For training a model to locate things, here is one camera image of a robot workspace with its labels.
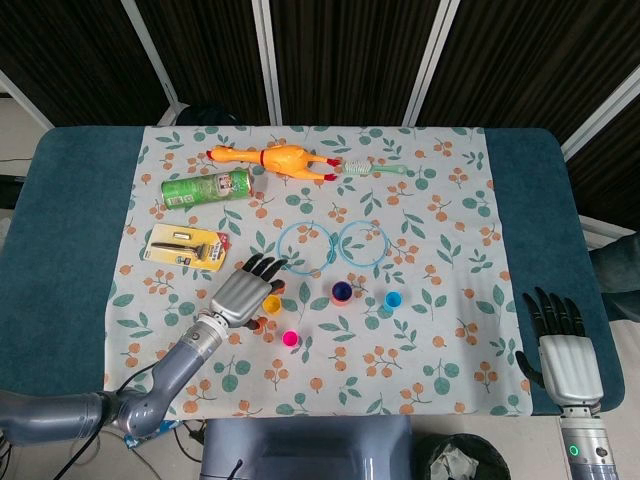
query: leaf pattern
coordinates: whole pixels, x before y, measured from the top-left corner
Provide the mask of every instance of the leaf pattern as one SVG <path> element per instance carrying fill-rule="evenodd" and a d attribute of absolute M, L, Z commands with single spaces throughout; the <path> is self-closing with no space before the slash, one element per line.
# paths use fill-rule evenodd
<path fill-rule="evenodd" d="M 303 145 L 315 155 L 405 165 L 407 171 L 345 175 L 342 166 L 315 163 L 312 171 L 338 178 L 296 180 L 260 164 L 214 162 L 206 151 L 218 144 L 251 150 Z M 257 330 L 230 330 L 176 397 L 168 418 L 529 414 L 531 396 L 523 393 L 515 361 L 522 342 L 490 166 L 483 130 L 470 127 L 147 128 L 105 300 L 105 389 L 168 354 L 251 254 L 282 256 L 301 271 L 316 265 L 310 263 L 315 255 L 314 262 L 328 260 L 328 266 L 309 275 L 281 271 L 280 312 L 259 308 Z M 251 198 L 184 210 L 163 205 L 163 181 L 235 168 L 249 168 Z M 371 228 L 354 227 L 340 237 L 356 220 Z M 282 232 L 300 221 L 325 228 L 332 249 L 325 251 L 326 236 L 316 240 L 310 229 L 293 230 L 291 241 L 278 247 Z M 156 223 L 228 235 L 222 269 L 145 261 Z M 386 255 L 356 270 L 337 254 L 339 246 L 347 259 Z M 341 280 L 354 289 L 344 306 L 330 297 L 331 285 Z M 390 290 L 405 300 L 393 311 L 382 305 Z M 292 348 L 281 340 L 290 329 L 299 338 Z M 131 384 L 139 392 L 152 385 L 146 373 Z"/>

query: black curtain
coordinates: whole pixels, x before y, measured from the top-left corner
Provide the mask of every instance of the black curtain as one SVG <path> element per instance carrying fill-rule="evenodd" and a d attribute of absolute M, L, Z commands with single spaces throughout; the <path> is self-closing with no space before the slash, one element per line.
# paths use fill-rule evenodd
<path fill-rule="evenodd" d="M 640 65 L 637 0 L 463 0 L 418 125 L 544 127 L 564 142 Z"/>
<path fill-rule="evenodd" d="M 640 98 L 569 160 L 578 211 L 640 230 Z"/>
<path fill-rule="evenodd" d="M 169 105 L 119 0 L 0 1 L 0 69 L 55 126 L 155 124 Z"/>
<path fill-rule="evenodd" d="M 138 0 L 178 98 L 269 124 L 250 0 Z"/>
<path fill-rule="evenodd" d="M 437 0 L 271 0 L 285 124 L 399 125 Z"/>

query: yellow cup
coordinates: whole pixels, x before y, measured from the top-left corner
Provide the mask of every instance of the yellow cup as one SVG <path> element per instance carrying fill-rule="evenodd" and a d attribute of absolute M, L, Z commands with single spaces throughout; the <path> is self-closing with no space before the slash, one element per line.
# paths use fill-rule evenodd
<path fill-rule="evenodd" d="M 268 313 L 269 315 L 275 315 L 280 312 L 282 308 L 282 302 L 280 301 L 280 297 L 276 295 L 269 295 L 262 302 L 262 309 Z"/>

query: floor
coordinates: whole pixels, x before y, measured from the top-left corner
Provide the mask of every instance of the floor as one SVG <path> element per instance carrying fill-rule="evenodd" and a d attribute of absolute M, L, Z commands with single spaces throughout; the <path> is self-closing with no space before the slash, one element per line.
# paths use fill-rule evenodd
<path fill-rule="evenodd" d="M 0 174 L 26 175 L 30 165 L 28 160 L 5 160 L 31 158 L 43 133 L 44 130 L 13 100 L 0 99 Z M 10 214 L 9 211 L 0 211 L 0 219 Z M 627 393 L 623 404 L 603 417 L 620 478 L 635 478 L 640 470 L 640 456 L 635 448 L 640 443 L 640 372 L 634 368 L 640 364 L 640 325 L 618 321 L 611 326 L 624 369 Z M 415 435 L 469 432 L 486 438 L 504 456 L 514 479 L 568 478 L 556 418 L 414 416 L 412 424 Z M 137 449 L 157 475 L 140 458 L 127 451 L 117 435 L 119 432 L 115 431 L 102 433 L 99 449 L 97 445 L 92 446 L 80 459 L 80 463 L 88 463 L 72 467 L 65 479 L 198 478 L 199 465 L 182 455 L 172 435 L 164 435 Z M 183 443 L 191 455 L 200 457 L 201 447 L 197 443 L 187 438 Z M 78 445 L 65 442 L 15 448 L 6 480 L 51 478 L 66 463 L 73 447 Z"/>

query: green can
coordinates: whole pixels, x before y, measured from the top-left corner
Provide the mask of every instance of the green can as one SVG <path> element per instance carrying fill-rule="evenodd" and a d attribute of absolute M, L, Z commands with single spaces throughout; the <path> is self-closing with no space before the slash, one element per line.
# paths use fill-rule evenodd
<path fill-rule="evenodd" d="M 162 199 L 168 209 L 185 208 L 251 195 L 249 169 L 162 182 Z"/>

